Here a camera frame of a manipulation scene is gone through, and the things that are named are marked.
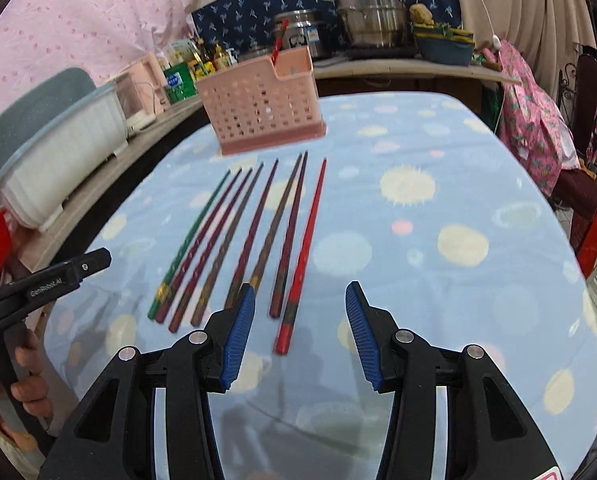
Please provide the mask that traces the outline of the person's left hand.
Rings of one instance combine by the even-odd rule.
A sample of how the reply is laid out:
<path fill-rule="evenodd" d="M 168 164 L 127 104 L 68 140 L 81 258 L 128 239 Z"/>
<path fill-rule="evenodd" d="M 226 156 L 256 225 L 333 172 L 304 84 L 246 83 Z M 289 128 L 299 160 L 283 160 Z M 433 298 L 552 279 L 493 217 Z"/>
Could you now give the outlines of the person's left hand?
<path fill-rule="evenodd" d="M 15 362 L 24 368 L 23 377 L 8 388 L 15 400 L 23 405 L 29 415 L 43 418 L 50 422 L 53 417 L 53 405 L 49 399 L 49 387 L 41 376 L 44 358 L 40 351 L 40 342 L 32 330 L 26 328 L 21 344 L 14 349 Z M 0 413 L 0 434 L 11 441 L 16 448 L 30 452 L 36 448 L 36 440 L 26 431 L 12 429 Z"/>

